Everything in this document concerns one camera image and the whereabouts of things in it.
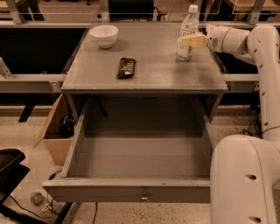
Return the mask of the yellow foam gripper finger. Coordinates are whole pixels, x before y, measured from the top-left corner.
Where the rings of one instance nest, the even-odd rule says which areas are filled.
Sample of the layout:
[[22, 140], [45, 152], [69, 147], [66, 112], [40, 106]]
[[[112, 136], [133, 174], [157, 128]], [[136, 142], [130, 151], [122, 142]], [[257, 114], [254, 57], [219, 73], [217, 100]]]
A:
[[205, 34], [198, 32], [178, 38], [177, 43], [180, 46], [203, 48], [208, 43], [208, 37]]

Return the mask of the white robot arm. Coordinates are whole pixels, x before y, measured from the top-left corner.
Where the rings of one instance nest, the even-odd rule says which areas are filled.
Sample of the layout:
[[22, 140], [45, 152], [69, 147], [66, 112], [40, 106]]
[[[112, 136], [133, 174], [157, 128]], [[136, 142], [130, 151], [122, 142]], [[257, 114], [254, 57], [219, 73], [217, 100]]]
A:
[[180, 37], [181, 46], [229, 53], [257, 67], [259, 130], [222, 138], [210, 169], [211, 224], [277, 224], [273, 191], [280, 181], [279, 32], [272, 24], [252, 30], [209, 24], [206, 33]]

